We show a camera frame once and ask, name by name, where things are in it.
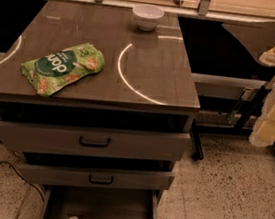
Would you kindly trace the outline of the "grey top drawer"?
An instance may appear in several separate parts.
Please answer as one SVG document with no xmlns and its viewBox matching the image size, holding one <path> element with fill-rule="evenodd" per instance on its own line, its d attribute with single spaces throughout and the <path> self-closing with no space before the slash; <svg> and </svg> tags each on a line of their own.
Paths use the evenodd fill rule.
<svg viewBox="0 0 275 219">
<path fill-rule="evenodd" d="M 105 149 L 82 147 L 81 136 L 97 142 L 110 138 L 111 144 Z M 0 140 L 8 149 L 27 153 L 177 161 L 189 135 L 0 121 Z"/>
</svg>

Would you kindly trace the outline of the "grey drawer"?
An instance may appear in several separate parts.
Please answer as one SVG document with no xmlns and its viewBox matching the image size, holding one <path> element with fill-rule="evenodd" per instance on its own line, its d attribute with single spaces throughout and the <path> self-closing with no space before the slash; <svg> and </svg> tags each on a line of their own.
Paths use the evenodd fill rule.
<svg viewBox="0 0 275 219">
<path fill-rule="evenodd" d="M 170 188 L 174 175 L 172 172 L 157 171 L 134 171 L 118 169 L 95 169 L 95 168 L 73 168 L 42 165 L 18 166 L 24 178 L 33 184 L 56 185 L 56 186 L 79 186 L 79 187 L 102 187 L 102 188 L 125 188 L 125 189 L 147 189 L 147 190 L 167 190 Z M 111 185 L 94 185 L 88 181 L 89 175 L 114 176 Z"/>
<path fill-rule="evenodd" d="M 97 142 L 110 138 L 111 144 L 105 149 L 82 147 L 81 136 Z M 8 149 L 27 153 L 177 161 L 189 135 L 0 121 L 0 140 Z"/>
<path fill-rule="evenodd" d="M 157 219 L 154 190 L 51 186 L 39 219 Z"/>
</svg>

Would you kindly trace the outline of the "grey drawer cabinet counter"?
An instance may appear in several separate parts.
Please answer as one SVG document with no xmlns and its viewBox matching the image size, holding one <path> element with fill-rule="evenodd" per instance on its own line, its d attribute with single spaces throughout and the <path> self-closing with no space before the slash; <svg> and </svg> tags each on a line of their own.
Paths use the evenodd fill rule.
<svg viewBox="0 0 275 219">
<path fill-rule="evenodd" d="M 166 15 L 152 32 L 131 10 L 50 1 L 0 63 L 0 121 L 189 134 L 198 95 L 178 19 Z M 21 73 L 25 61 L 84 43 L 102 51 L 105 66 L 50 97 Z M 172 172 L 178 161 L 17 152 L 23 164 Z"/>
</svg>

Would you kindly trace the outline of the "grey bottom drawer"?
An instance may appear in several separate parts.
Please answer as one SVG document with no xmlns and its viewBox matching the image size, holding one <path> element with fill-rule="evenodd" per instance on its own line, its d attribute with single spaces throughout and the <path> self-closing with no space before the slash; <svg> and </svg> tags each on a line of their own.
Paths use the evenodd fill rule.
<svg viewBox="0 0 275 219">
<path fill-rule="evenodd" d="M 154 190 L 51 186 L 39 219 L 157 219 Z"/>
</svg>

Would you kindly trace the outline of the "grey middle drawer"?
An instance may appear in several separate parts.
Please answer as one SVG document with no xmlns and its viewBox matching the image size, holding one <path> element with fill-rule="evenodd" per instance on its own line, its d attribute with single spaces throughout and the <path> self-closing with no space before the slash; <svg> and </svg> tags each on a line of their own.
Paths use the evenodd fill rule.
<svg viewBox="0 0 275 219">
<path fill-rule="evenodd" d="M 134 171 L 118 169 L 95 169 L 95 168 L 73 168 L 42 165 L 18 166 L 24 178 L 33 184 L 56 185 L 56 186 L 79 186 L 79 187 L 102 187 L 102 188 L 125 188 L 125 189 L 147 189 L 147 190 L 167 190 L 170 188 L 174 175 L 172 172 L 157 171 Z M 89 175 L 114 176 L 111 185 L 94 185 L 88 181 Z"/>
</svg>

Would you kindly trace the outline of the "white bowl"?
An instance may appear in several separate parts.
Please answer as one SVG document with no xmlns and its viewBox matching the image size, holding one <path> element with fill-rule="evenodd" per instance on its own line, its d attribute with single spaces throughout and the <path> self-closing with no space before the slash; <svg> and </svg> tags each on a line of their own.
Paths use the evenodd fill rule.
<svg viewBox="0 0 275 219">
<path fill-rule="evenodd" d="M 164 10 L 151 4 L 135 5 L 132 9 L 133 20 L 143 31 L 152 31 L 164 16 Z"/>
</svg>

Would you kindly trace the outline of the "green chip bag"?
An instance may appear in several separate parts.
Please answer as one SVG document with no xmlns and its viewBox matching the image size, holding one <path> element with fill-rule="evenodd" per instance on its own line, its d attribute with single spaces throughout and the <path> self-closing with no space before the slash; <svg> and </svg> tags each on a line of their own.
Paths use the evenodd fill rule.
<svg viewBox="0 0 275 219">
<path fill-rule="evenodd" d="M 101 51 L 85 43 L 24 62 L 21 73 L 39 96 L 47 98 L 83 77 L 99 73 L 104 65 Z"/>
</svg>

